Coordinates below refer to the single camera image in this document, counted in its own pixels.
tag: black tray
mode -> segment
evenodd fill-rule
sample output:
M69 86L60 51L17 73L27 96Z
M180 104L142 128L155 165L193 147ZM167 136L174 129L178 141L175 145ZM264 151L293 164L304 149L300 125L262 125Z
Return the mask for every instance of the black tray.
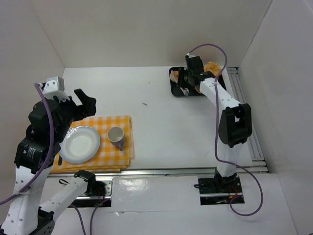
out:
M179 70L179 67L170 68L169 75L171 75L171 71L178 71L178 70ZM226 90L226 86L225 86L222 75L220 75L220 77L219 77L219 83ZM172 82L171 79L170 79L170 85L171 85L171 92L172 92L173 96L175 96L175 97L186 97L184 95L184 93L181 91L181 89L179 87L177 87L177 83ZM189 96L204 96L204 95L198 93L195 89L192 89L189 91L189 94L187 97L189 97Z

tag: wall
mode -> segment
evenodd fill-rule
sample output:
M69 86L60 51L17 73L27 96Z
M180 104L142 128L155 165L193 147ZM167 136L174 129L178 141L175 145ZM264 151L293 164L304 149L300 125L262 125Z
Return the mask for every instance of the wall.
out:
M0 200L14 186L14 157L28 114L40 100L35 82L62 76L64 66L25 0L0 1ZM8 205L0 207L0 222Z
M65 67L181 65L208 42L239 66L271 0L31 2ZM202 55L224 62L214 49Z
M313 10L308 3L274 0L239 69L263 153L279 174L300 235L313 233Z

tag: white plate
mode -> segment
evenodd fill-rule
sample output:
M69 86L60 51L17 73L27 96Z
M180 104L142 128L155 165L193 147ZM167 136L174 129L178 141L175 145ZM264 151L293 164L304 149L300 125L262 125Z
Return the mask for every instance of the white plate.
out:
M65 161L83 163L98 151L100 136L91 126L76 126L67 132L60 146L60 156Z

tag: checkered pattern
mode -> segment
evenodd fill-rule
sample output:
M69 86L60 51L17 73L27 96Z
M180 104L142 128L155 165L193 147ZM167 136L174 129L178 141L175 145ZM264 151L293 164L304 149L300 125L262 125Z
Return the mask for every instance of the checkered pattern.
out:
M134 155L133 131L130 116L115 117L90 117L82 121L73 122L75 126L87 125L96 129L100 135L100 147L98 152L90 160L81 164L71 164L62 161L58 165L59 154L55 157L51 172L76 172L78 170L90 170L94 172L120 171L130 164ZM124 130L126 142L123 151L114 147L107 138L107 132L111 127L119 126Z

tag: mug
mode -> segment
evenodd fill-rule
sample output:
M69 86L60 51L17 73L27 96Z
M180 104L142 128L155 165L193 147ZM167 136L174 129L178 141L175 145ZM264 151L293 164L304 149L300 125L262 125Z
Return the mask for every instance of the mug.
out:
M123 145L125 144L125 134L122 128L118 126L112 127L107 134L107 137L111 144L118 147L120 151L123 151Z

